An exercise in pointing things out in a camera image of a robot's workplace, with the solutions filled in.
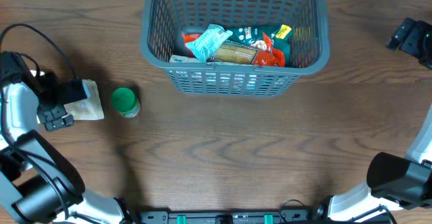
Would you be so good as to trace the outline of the cream paper pouch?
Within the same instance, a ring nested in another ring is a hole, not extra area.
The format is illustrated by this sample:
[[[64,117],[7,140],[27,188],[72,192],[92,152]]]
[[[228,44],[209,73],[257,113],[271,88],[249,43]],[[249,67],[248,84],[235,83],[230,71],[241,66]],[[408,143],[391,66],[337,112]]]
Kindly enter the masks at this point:
[[[88,98],[64,105],[66,112],[71,114],[75,120],[93,121],[104,119],[105,115],[97,83],[92,80],[83,80],[83,85]]]

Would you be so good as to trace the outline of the green lid jar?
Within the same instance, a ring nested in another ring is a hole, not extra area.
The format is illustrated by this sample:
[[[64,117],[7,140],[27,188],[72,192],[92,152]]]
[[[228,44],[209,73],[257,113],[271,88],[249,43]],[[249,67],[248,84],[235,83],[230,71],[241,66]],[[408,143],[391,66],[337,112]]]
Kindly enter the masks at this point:
[[[117,88],[110,97],[113,108],[123,117],[136,117],[140,111],[140,101],[129,88]]]

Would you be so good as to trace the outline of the tissue multipack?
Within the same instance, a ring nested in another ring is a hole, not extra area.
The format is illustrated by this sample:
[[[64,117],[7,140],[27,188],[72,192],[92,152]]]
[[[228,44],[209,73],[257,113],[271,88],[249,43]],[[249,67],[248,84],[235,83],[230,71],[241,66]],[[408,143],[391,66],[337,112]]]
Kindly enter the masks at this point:
[[[172,55],[169,59],[170,63],[201,63],[198,59],[194,57],[185,57],[181,55]],[[207,65],[232,65],[232,66],[248,66],[248,64],[240,64],[234,62],[224,62],[220,60],[210,59],[206,62]],[[192,81],[195,83],[203,82],[206,80],[206,83],[214,84],[216,81],[217,74],[215,72],[206,73],[206,72],[191,72]]]

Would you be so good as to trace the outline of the green coffee bag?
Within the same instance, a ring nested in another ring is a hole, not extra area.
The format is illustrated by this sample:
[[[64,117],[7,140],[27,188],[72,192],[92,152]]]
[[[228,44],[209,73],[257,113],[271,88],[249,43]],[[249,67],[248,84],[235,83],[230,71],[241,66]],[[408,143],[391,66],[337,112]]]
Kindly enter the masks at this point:
[[[232,32],[228,40],[271,53],[277,60],[276,66],[289,66],[290,44],[288,40],[294,33],[290,26],[276,24],[226,28],[225,30]]]

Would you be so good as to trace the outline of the orange spaghetti packet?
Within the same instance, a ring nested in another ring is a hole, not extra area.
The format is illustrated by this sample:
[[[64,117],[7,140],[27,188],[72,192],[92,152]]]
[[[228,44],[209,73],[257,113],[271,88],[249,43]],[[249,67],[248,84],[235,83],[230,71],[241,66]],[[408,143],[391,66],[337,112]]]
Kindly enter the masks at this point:
[[[235,43],[226,40],[223,44],[207,59],[220,60],[224,62],[234,62],[240,64],[257,66],[276,66],[277,60],[264,50]]]

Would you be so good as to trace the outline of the light blue snack packet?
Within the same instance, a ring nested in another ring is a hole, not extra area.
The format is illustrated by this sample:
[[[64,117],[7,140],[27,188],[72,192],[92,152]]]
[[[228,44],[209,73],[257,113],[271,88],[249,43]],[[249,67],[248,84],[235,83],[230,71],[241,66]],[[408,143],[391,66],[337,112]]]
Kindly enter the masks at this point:
[[[233,32],[222,26],[210,24],[202,34],[183,34],[185,47],[200,61],[207,59],[226,41]]]

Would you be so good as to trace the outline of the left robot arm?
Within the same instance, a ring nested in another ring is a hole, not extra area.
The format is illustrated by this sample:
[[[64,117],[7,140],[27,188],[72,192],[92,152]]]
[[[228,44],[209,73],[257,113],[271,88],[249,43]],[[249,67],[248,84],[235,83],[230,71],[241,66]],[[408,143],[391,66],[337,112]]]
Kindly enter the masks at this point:
[[[64,106],[89,98],[80,79],[32,74],[1,54],[1,206],[18,223],[133,223],[122,201],[87,190],[76,168],[40,134],[74,123]]]

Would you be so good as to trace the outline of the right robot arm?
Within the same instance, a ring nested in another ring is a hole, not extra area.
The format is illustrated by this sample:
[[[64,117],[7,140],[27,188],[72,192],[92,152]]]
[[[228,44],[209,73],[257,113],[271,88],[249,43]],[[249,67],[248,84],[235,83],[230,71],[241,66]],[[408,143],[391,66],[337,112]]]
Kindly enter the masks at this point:
[[[418,59],[431,70],[431,24],[405,18],[392,35],[388,49],[396,49]],[[346,193],[320,204],[314,221],[329,223],[372,223],[391,211],[431,208],[431,106],[423,126],[404,157],[378,153],[364,182]]]

